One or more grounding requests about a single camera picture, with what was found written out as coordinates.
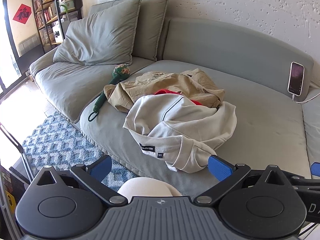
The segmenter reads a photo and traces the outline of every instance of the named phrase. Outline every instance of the pile of clothes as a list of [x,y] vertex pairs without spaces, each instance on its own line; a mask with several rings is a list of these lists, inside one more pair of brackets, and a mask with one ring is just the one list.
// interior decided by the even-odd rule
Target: pile of clothes
[[108,103],[128,113],[123,127],[142,152],[172,171],[202,170],[236,128],[236,107],[200,69],[147,72],[132,82],[106,85]]

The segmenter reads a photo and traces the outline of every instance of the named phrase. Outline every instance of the smartphone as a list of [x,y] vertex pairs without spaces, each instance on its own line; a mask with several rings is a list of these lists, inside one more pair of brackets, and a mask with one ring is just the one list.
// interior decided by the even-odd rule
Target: smartphone
[[304,79],[304,66],[302,66],[299,63],[292,62],[291,68],[290,68],[288,92],[290,94],[300,96],[302,92],[303,79]]

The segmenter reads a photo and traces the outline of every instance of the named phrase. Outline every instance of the black cable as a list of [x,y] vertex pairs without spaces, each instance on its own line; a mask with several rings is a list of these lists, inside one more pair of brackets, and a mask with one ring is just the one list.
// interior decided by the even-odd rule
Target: black cable
[[312,226],[308,227],[306,230],[304,230],[302,233],[298,234],[299,236],[302,236],[304,233],[308,232],[311,228],[314,228],[317,225],[317,223],[314,223]]

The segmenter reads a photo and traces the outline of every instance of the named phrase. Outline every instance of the gray sofa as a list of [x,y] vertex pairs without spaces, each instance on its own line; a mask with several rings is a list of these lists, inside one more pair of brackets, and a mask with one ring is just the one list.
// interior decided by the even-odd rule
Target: gray sofa
[[[126,114],[108,103],[93,122],[88,122],[95,98],[111,79],[115,66],[53,64],[53,55],[51,51],[34,62],[30,73],[67,120],[80,121],[77,125],[90,142],[137,175],[165,181],[191,197],[217,183],[207,168],[192,174],[173,172],[165,162],[144,155],[129,131],[122,128]],[[309,55],[232,24],[172,18],[164,23],[157,59],[153,62],[134,57],[127,81],[148,71],[180,73],[200,68],[225,89],[224,100],[236,106],[236,130],[216,150],[218,156],[233,164],[246,163],[253,169],[277,164],[283,170],[311,177],[310,165],[320,160],[316,121],[320,100],[300,105],[287,92],[294,61],[305,67],[302,95],[296,100],[307,97],[313,68]]]

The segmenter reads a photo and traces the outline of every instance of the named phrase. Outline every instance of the pillow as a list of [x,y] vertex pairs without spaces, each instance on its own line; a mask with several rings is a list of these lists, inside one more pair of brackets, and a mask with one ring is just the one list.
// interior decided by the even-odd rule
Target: pillow
[[71,22],[53,62],[131,65],[140,4],[141,0],[127,0]]
[[[93,5],[89,15],[110,8],[126,0],[115,0]],[[158,43],[169,0],[142,0],[138,18],[137,34],[134,41],[135,57],[156,61]]]

